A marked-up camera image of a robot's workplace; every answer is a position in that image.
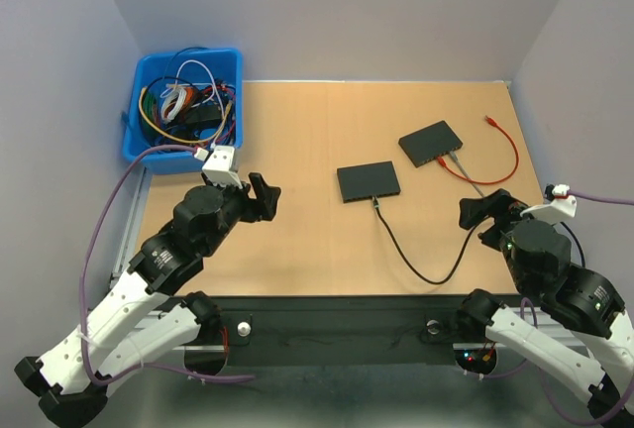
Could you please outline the aluminium frame rail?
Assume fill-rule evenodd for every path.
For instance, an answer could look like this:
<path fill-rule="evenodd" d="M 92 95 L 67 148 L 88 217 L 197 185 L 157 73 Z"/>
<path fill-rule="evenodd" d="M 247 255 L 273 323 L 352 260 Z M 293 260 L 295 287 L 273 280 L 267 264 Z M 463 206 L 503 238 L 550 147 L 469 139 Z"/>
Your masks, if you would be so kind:
<path fill-rule="evenodd" d="M 150 327 L 156 321 L 164 317 L 167 312 L 168 310 L 151 311 L 142 320 L 137 322 L 131 332 L 139 332 Z M 567 347 L 578 348 L 582 346 L 581 340 L 579 340 L 571 331 L 565 329 L 561 324 L 552 320 L 546 313 L 537 311 L 536 315 L 538 319 L 538 328 L 541 332 Z"/>

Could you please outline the black network switch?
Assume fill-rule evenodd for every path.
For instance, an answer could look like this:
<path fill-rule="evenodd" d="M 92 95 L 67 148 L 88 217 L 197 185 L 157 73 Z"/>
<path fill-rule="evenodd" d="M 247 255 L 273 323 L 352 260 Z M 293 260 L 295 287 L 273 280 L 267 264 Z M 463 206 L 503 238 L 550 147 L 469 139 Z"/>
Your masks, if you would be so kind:
<path fill-rule="evenodd" d="M 336 175 L 344 203 L 394 196 L 401 192 L 391 160 L 339 167 Z"/>
<path fill-rule="evenodd" d="M 398 144 L 415 167 L 420 167 L 450 152 L 463 142 L 446 121 L 439 121 L 398 140 Z"/>

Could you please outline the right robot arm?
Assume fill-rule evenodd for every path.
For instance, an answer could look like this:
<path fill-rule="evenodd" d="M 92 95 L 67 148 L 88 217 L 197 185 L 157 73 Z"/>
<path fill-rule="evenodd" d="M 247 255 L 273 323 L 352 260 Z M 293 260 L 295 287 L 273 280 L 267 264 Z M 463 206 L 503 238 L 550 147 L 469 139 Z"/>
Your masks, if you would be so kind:
<path fill-rule="evenodd" d="M 459 333 L 499 343 L 555 378 L 585 404 L 591 415 L 587 426 L 632 426 L 633 323 L 615 286 L 575 264 L 571 241 L 555 228 L 577 213 L 569 187 L 549 186 L 545 202 L 533 206 L 504 189 L 464 198 L 459 206 L 464 230 L 493 221 L 481 242 L 501 252 L 518 293 L 568 330 L 589 354 L 584 357 L 543 333 L 483 289 L 473 290 L 458 309 Z"/>

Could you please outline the black adapter in bin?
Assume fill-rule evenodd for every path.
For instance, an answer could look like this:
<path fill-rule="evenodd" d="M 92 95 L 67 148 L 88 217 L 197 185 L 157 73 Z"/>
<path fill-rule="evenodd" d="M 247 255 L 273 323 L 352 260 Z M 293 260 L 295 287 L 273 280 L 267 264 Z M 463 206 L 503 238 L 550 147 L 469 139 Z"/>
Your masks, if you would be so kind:
<path fill-rule="evenodd" d="M 203 104 L 180 113 L 175 121 L 178 125 L 192 129 L 214 128 L 222 122 L 222 113 L 216 104 Z"/>

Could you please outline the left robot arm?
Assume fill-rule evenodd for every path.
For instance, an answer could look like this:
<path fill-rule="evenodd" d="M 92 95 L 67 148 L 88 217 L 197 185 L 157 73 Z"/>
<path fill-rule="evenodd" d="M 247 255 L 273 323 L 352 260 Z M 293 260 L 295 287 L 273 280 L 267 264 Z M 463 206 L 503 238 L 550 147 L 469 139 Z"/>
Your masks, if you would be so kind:
<path fill-rule="evenodd" d="M 218 306 L 202 291 L 190 293 L 152 326 L 135 328 L 203 269 L 239 222 L 270 221 L 280 188 L 257 172 L 246 182 L 205 179 L 173 209 L 172 218 L 147 239 L 108 295 L 82 309 L 76 329 L 38 357 L 14 368 L 57 427 L 84 427 L 129 376 L 154 367 L 171 349 L 225 337 Z"/>

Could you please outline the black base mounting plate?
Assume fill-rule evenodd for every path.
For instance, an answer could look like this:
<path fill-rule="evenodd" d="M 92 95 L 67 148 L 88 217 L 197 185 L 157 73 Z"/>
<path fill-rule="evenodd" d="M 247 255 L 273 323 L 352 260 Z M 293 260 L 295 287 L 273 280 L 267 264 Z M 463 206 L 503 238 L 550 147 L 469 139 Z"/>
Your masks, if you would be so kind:
<path fill-rule="evenodd" d="M 451 365 L 458 345 L 484 336 L 461 329 L 461 295 L 216 296 L 228 334 L 206 332 L 184 348 L 187 368 Z"/>

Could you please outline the blue plastic bin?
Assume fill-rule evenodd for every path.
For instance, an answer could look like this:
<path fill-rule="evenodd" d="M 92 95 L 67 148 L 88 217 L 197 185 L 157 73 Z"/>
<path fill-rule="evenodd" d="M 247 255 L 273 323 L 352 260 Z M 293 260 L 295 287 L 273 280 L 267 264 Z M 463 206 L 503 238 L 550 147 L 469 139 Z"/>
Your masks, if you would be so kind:
<path fill-rule="evenodd" d="M 172 81 L 180 65 L 187 59 L 196 59 L 210 68 L 214 77 L 233 88 L 236 105 L 232 114 L 236 125 L 229 144 L 240 148 L 244 141 L 243 113 L 243 59 L 236 49 L 189 50 L 182 53 L 151 53 L 141 58 L 133 78 L 132 95 L 127 112 L 126 129 L 122 144 L 122 155 L 126 161 L 133 161 L 138 154 L 148 149 L 150 144 L 143 134 L 142 117 L 138 110 L 138 100 L 142 89 L 156 78 L 165 77 Z M 146 156 L 142 165 L 157 175 L 197 172 L 200 162 L 184 152 L 155 153 Z"/>

